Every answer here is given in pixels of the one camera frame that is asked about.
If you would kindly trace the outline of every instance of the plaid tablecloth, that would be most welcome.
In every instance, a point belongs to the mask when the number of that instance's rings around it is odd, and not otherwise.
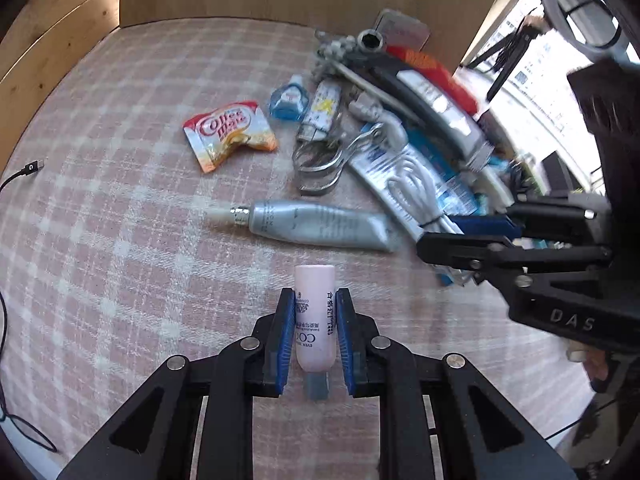
[[[202,174],[181,129],[235,100],[266,102],[308,70],[308,28],[175,20],[117,30],[43,104],[5,176],[46,167],[2,194],[0,287],[9,407],[68,462],[169,355],[197,359],[272,312],[295,264],[337,266],[356,309],[412,351],[465,354],[543,434],[579,415],[582,367],[554,336],[517,325],[489,285],[441,288],[409,240],[396,254],[296,246],[212,230],[210,206],[295,198],[293,129],[277,153],[240,150]],[[324,203],[381,210],[351,174]],[[378,403],[347,396],[339,362],[327,402],[303,399],[295,360],[279,400],[256,400],[257,479],[373,478]]]

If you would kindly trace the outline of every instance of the pink bottle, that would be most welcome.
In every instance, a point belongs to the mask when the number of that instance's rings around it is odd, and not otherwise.
[[[306,372],[306,393],[312,400],[326,399],[336,358],[335,267],[296,266],[295,291],[296,358]]]

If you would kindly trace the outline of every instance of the coffee mate packet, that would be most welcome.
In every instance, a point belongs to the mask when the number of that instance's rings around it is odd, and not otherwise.
[[[243,144],[265,152],[278,147],[278,140],[256,101],[230,103],[196,115],[184,123],[183,129],[205,173],[215,170]]]

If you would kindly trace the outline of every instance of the silver screw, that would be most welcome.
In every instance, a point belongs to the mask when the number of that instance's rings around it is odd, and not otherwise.
[[[257,337],[249,336],[242,339],[240,346],[245,350],[255,350],[260,346],[260,340]]]
[[[371,340],[371,346],[373,346],[373,348],[377,348],[378,350],[384,350],[385,348],[389,348],[391,346],[391,341],[389,341],[388,337],[377,335]]]
[[[516,276],[516,286],[519,288],[527,288],[528,286],[531,286],[531,283],[533,283],[533,278],[531,276],[527,276],[526,274]]]
[[[462,368],[465,363],[465,358],[463,358],[460,354],[451,354],[447,356],[447,364],[451,368]]]
[[[185,364],[187,364],[187,359],[181,355],[172,355],[166,360],[166,367],[169,370],[180,370],[184,368]]]

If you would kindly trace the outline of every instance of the blue bottle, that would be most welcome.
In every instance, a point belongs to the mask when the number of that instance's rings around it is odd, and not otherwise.
[[[309,94],[302,86],[302,76],[293,75],[290,81],[271,94],[269,112],[284,121],[300,122],[309,108]]]

